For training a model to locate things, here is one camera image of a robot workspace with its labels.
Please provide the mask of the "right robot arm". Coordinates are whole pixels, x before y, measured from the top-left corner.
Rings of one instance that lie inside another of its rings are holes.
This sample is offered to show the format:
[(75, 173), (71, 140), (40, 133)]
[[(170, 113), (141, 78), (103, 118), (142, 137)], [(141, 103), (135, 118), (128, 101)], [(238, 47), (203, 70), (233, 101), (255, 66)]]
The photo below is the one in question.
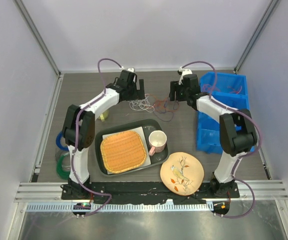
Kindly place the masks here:
[(182, 74), (180, 80), (170, 82), (169, 100), (186, 101), (188, 106), (219, 123), (223, 152), (212, 174), (209, 190), (214, 197), (226, 196), (233, 188), (239, 162), (257, 145), (255, 123), (250, 111), (232, 108), (212, 97), (210, 92), (202, 92), (197, 75), (192, 73)]

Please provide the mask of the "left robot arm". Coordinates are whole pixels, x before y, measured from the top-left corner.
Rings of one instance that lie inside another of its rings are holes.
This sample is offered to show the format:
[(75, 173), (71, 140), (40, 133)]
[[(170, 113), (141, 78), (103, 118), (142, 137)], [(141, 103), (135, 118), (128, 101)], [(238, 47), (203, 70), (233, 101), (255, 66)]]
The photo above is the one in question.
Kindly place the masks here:
[(144, 80), (133, 68), (123, 69), (94, 99), (67, 109), (62, 134), (70, 154), (68, 183), (62, 185), (62, 198), (86, 199), (90, 194), (88, 150), (95, 139), (95, 120), (110, 107), (123, 101), (143, 100)]

